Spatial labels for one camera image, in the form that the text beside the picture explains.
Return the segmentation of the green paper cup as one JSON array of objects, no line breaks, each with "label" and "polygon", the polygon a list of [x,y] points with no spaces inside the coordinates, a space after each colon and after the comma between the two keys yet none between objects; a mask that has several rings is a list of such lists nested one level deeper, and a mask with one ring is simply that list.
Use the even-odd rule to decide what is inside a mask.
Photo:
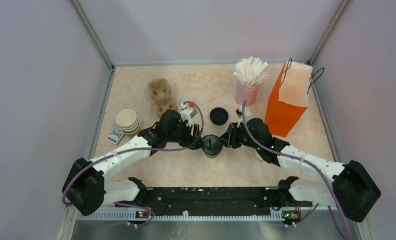
[{"label": "green paper cup", "polygon": [[216,158],[218,156],[218,154],[207,154],[207,153],[205,153],[205,156],[207,158],[209,158],[209,159],[214,159],[214,158]]}]

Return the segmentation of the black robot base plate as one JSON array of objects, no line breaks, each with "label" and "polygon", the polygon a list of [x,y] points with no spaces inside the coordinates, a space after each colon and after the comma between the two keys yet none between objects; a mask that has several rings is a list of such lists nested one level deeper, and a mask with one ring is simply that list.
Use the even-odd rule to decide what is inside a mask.
[{"label": "black robot base plate", "polygon": [[312,207],[278,187],[146,187],[134,203],[157,216],[268,216],[283,208]]}]

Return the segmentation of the black cup lid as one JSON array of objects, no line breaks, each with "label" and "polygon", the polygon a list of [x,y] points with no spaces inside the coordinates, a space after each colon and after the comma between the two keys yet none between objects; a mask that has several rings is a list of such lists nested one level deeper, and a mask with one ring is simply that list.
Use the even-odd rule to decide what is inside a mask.
[{"label": "black cup lid", "polygon": [[203,147],[202,151],[208,154],[220,154],[223,149],[223,146],[217,143],[217,139],[219,137],[215,134],[209,134],[202,138],[203,140]]},{"label": "black cup lid", "polygon": [[222,126],[228,121],[229,114],[224,108],[216,107],[210,111],[209,118],[212,124]]}]

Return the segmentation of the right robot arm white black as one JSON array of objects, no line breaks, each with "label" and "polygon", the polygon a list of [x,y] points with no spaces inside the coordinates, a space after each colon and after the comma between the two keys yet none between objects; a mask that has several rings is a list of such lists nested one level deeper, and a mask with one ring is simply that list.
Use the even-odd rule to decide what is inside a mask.
[{"label": "right robot arm white black", "polygon": [[280,190],[279,200],[285,206],[302,201],[340,206],[346,218],[361,223],[381,196],[381,191],[359,162],[333,162],[305,153],[273,137],[259,118],[246,123],[231,123],[217,142],[226,148],[245,146],[255,149],[264,162],[318,181],[310,183],[297,179]]}]

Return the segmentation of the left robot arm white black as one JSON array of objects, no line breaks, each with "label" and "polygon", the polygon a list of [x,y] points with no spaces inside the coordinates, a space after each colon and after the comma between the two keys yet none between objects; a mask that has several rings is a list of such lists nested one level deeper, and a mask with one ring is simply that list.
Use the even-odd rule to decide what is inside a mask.
[{"label": "left robot arm white black", "polygon": [[62,188],[62,202],[74,206],[83,216],[96,212],[102,205],[130,202],[139,207],[146,201],[145,191],[132,180],[112,182],[119,172],[157,152],[169,152],[168,143],[179,148],[197,150],[202,147],[200,126],[192,119],[200,115],[197,107],[181,112],[166,111],[152,127],[142,130],[128,143],[101,157],[76,160]]}]

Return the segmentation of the orange paper bag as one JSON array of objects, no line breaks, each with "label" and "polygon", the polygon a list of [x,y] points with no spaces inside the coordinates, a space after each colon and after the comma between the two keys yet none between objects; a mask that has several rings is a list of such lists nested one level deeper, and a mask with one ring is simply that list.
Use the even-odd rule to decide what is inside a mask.
[{"label": "orange paper bag", "polygon": [[285,62],[268,98],[264,123],[271,134],[285,138],[308,108],[313,67]]}]

